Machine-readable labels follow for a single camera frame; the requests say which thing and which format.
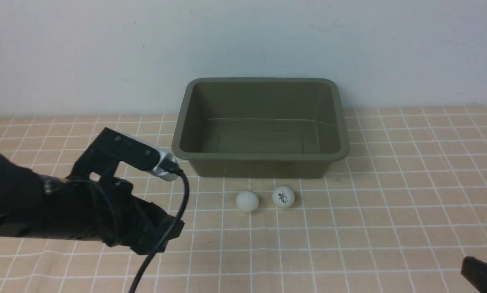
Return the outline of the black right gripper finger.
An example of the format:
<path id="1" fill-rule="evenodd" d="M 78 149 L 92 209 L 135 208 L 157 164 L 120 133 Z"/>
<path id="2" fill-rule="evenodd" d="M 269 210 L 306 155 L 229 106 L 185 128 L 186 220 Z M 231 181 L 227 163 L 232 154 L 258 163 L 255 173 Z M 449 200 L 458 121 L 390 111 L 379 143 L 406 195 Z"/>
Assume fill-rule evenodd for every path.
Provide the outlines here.
<path id="1" fill-rule="evenodd" d="M 475 257 L 463 258 L 461 275 L 480 293 L 487 293 L 487 263 Z"/>

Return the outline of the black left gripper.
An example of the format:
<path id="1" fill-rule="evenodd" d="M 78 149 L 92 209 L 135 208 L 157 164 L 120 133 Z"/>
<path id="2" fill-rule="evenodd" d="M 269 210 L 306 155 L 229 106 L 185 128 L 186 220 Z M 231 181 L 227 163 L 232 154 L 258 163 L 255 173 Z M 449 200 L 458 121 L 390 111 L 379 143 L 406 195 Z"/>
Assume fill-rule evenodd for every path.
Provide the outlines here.
<path id="1" fill-rule="evenodd" d="M 180 236 L 184 221 L 176 221 L 155 204 L 132 194 L 133 184 L 76 180 L 58 186 L 38 206 L 0 216 L 0 237 L 96 241 L 108 247 L 123 245 L 138 255 L 157 246 L 164 252 Z"/>

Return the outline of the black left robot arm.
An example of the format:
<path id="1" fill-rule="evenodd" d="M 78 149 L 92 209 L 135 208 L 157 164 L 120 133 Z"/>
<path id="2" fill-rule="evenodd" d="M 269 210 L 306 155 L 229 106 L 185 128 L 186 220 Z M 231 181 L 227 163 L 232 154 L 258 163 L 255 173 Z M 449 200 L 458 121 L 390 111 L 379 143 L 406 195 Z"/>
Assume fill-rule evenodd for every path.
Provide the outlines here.
<path id="1" fill-rule="evenodd" d="M 184 221 L 132 194 L 118 177 L 57 178 L 18 166 L 0 153 L 0 237 L 99 242 L 139 255 L 164 252 Z"/>

